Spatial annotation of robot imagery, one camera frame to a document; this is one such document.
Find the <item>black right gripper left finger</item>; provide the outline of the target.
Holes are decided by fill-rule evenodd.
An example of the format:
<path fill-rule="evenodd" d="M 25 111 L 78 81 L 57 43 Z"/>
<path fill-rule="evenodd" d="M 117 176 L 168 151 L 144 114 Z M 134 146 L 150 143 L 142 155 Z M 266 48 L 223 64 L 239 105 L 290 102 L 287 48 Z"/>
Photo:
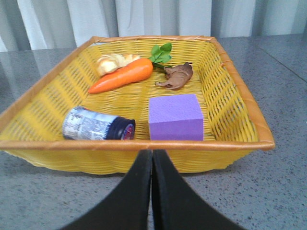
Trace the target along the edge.
<path fill-rule="evenodd" d="M 116 188 L 98 205 L 63 230 L 146 230 L 152 152 L 141 150 Z"/>

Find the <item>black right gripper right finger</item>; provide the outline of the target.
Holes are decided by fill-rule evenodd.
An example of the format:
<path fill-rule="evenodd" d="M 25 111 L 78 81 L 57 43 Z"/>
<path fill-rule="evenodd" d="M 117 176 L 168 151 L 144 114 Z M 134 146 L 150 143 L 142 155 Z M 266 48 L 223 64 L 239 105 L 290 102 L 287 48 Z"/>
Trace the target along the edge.
<path fill-rule="evenodd" d="M 156 230 L 242 230 L 196 194 L 163 149 L 153 151 L 152 208 Z"/>

